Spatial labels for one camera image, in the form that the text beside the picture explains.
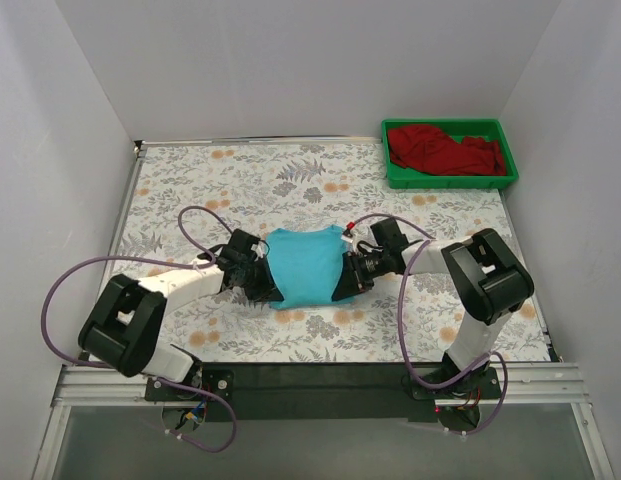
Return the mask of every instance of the blue cloth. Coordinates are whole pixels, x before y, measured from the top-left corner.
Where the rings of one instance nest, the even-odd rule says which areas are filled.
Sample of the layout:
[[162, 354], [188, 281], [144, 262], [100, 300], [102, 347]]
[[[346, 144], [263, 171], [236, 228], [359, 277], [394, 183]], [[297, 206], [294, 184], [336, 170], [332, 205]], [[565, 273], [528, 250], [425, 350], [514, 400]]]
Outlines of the blue cloth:
[[346, 244], [343, 229], [333, 225], [318, 232], [277, 229], [266, 238], [270, 246], [268, 265], [283, 302], [270, 302], [276, 309], [332, 305], [332, 294], [343, 270]]

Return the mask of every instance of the green bin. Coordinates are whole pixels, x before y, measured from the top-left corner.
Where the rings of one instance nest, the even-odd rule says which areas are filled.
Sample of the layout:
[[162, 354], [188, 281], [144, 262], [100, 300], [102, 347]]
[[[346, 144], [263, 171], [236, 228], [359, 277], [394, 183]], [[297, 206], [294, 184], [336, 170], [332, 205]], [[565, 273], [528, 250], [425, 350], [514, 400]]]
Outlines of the green bin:
[[[503, 160], [506, 164], [506, 175], [500, 177], [488, 176], [437, 176], [417, 172], [411, 168], [401, 168], [390, 161], [388, 147], [388, 130], [414, 125], [415, 123], [427, 123], [439, 127], [457, 142], [463, 137], [482, 137], [488, 141], [498, 140], [501, 147]], [[512, 153], [506, 136], [501, 129], [498, 120], [487, 118], [444, 118], [444, 119], [403, 119], [391, 118], [381, 122], [381, 137], [386, 156], [388, 170], [388, 184], [390, 188], [505, 188], [519, 178], [517, 167], [514, 165]]]

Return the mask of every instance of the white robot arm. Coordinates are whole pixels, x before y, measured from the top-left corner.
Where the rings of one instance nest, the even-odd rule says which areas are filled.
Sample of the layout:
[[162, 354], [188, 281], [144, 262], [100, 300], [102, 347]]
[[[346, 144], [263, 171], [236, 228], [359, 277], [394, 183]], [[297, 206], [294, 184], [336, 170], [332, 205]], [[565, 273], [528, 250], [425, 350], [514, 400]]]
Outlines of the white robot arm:
[[[380, 275], [403, 274], [422, 246], [421, 241], [409, 243], [393, 218], [375, 223], [371, 230], [377, 246], [368, 250], [355, 246], [354, 252], [344, 255], [344, 274], [333, 300], [369, 290], [374, 285], [372, 279]], [[344, 235], [349, 236], [350, 231], [346, 229]], [[512, 313], [534, 293], [530, 275], [492, 229], [458, 240], [430, 241], [408, 273], [451, 275], [465, 307], [457, 337], [443, 358], [451, 373], [489, 353]]]
[[225, 288], [242, 287], [252, 301], [282, 300], [260, 254], [260, 241], [235, 230], [213, 266], [202, 254], [192, 270], [139, 280], [112, 277], [79, 334], [79, 345], [127, 377], [145, 374], [183, 382], [196, 359], [159, 340], [163, 317]]

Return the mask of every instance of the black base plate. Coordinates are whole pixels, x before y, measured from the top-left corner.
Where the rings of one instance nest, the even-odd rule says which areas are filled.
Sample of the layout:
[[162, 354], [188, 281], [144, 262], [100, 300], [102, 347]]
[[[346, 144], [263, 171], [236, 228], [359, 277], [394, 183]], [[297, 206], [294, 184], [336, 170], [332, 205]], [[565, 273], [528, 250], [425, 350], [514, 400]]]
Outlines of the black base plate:
[[[234, 374], [231, 370], [203, 369], [203, 387], [215, 395], [230, 401], [234, 387]], [[225, 382], [225, 388], [219, 388], [220, 382]], [[148, 402], [192, 402], [201, 397], [197, 394], [189, 394], [183, 390], [168, 387], [154, 380], [148, 380], [146, 393], [143, 397]]]

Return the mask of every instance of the floral pattern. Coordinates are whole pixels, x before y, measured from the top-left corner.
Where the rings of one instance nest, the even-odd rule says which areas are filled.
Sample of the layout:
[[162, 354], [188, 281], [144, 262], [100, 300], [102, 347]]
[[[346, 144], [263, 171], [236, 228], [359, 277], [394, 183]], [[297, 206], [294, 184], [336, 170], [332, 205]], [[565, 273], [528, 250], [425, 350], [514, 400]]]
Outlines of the floral pattern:
[[[265, 238], [276, 228], [319, 230], [369, 212], [405, 217], [437, 238], [497, 230], [514, 249], [496, 190], [391, 190], [378, 144], [266, 144], [149, 148], [119, 244], [120, 254], [189, 262], [197, 254], [180, 234], [177, 213], [206, 205], [232, 227]], [[189, 212], [185, 226], [206, 245], [227, 232], [215, 219]], [[409, 238], [418, 234], [404, 230]], [[133, 277], [166, 271], [116, 262]], [[161, 337], [204, 361], [394, 362], [401, 359], [396, 308], [400, 277], [339, 307], [274, 311], [239, 290], [201, 298], [164, 320]], [[415, 361], [438, 361], [463, 314], [447, 275], [415, 275], [403, 319]], [[513, 361], [548, 360], [532, 303], [505, 326], [496, 347]]]

